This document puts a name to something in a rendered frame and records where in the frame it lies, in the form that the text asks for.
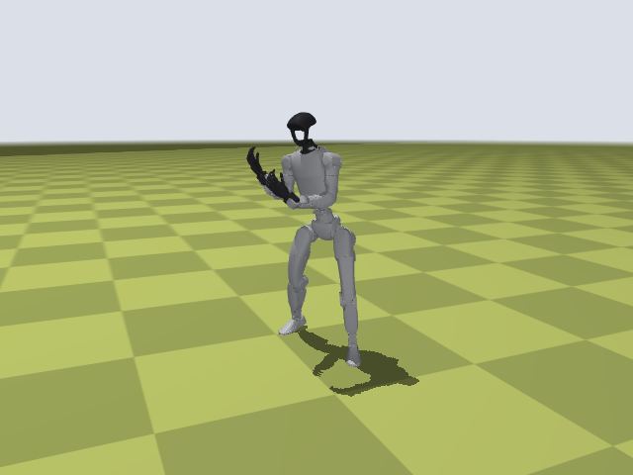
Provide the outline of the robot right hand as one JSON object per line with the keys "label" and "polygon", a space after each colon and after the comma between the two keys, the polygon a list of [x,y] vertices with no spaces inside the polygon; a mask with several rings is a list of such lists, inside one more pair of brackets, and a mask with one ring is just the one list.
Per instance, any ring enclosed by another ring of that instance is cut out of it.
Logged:
{"label": "robot right hand", "polygon": [[266,185],[266,178],[264,177],[265,174],[267,174],[266,171],[263,171],[261,168],[261,165],[259,164],[259,152],[256,153],[256,159],[254,157],[254,150],[255,150],[256,146],[252,147],[247,155],[247,161],[251,167],[251,169],[253,170],[253,172],[257,175],[257,179],[260,181],[260,183],[262,185]]}

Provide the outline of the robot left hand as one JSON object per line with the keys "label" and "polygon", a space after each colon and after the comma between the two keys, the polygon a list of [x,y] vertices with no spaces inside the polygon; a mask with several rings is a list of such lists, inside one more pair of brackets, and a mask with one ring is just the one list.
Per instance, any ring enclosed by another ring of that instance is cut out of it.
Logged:
{"label": "robot left hand", "polygon": [[285,203],[287,202],[289,198],[291,198],[296,203],[299,203],[300,202],[299,197],[296,196],[293,192],[289,192],[288,188],[285,186],[283,173],[282,172],[280,173],[281,182],[279,182],[274,172],[275,172],[275,169],[270,171],[267,176],[267,180],[266,180],[267,188],[270,189],[276,196],[283,198]]}

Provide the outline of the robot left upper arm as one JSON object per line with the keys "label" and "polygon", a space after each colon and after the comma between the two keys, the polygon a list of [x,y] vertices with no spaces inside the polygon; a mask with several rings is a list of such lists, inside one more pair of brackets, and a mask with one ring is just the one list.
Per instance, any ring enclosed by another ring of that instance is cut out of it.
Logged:
{"label": "robot left upper arm", "polygon": [[338,184],[338,175],[339,175],[339,169],[342,164],[342,159],[339,154],[332,153],[332,152],[322,152],[321,155],[322,155],[321,162],[325,169],[324,171],[325,191],[320,193],[319,195],[322,196],[322,195],[330,193],[334,196],[334,202],[335,202],[336,190],[337,190],[337,184]]}

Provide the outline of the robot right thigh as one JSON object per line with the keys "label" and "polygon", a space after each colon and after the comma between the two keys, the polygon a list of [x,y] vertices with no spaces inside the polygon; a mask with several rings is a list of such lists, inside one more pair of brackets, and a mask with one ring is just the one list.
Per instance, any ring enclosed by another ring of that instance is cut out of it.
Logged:
{"label": "robot right thigh", "polygon": [[295,290],[303,291],[309,283],[309,279],[303,273],[310,257],[311,243],[317,239],[312,224],[306,224],[296,232],[288,263],[289,283]]}

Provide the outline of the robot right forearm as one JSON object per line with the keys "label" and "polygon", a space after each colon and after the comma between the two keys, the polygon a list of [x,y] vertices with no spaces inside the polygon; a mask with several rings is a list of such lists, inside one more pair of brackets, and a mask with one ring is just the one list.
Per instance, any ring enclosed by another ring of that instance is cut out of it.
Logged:
{"label": "robot right forearm", "polygon": [[[266,180],[267,180],[267,176],[268,176],[268,174],[265,174],[265,175],[264,175],[264,177],[266,178]],[[266,185],[262,185],[262,184],[260,183],[260,181],[259,181],[259,184],[260,184],[260,185],[264,188],[265,192],[266,192],[267,194],[271,195],[274,199],[276,199],[276,200],[280,200],[280,199],[282,199],[282,198],[280,198],[280,197],[276,196],[276,195],[275,195],[275,194],[274,194],[274,193],[273,193],[270,189],[268,189],[268,188],[267,188],[267,186],[266,186]]]}

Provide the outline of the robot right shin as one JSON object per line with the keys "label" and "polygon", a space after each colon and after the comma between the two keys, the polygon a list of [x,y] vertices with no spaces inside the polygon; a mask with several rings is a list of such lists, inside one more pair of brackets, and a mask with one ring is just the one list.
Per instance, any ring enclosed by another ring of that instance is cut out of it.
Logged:
{"label": "robot right shin", "polygon": [[303,291],[298,291],[298,290],[295,290],[290,283],[288,283],[287,290],[288,290],[288,301],[291,307],[292,320],[296,319],[296,322],[297,322],[301,319],[302,306],[303,306],[303,303],[305,302],[307,289],[305,288]]}

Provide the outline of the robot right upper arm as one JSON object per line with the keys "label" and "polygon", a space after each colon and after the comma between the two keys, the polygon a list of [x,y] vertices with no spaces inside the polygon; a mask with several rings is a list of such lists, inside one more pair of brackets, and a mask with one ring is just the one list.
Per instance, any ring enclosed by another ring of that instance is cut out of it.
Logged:
{"label": "robot right upper arm", "polygon": [[[292,154],[287,154],[283,156],[281,163],[283,167],[283,178],[284,178],[285,186],[288,188],[289,192],[294,193],[295,177],[294,177],[293,170],[290,163],[291,155]],[[283,198],[281,200],[284,201]]]}

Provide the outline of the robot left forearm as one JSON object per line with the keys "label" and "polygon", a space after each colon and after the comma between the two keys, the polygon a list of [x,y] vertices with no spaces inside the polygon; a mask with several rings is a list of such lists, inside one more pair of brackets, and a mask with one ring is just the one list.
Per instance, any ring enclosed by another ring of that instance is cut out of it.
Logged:
{"label": "robot left forearm", "polygon": [[314,208],[322,209],[331,206],[334,203],[334,196],[330,193],[325,195],[314,194],[313,196],[298,196],[299,203],[296,203],[291,198],[287,200],[287,206],[291,209],[309,209]]}

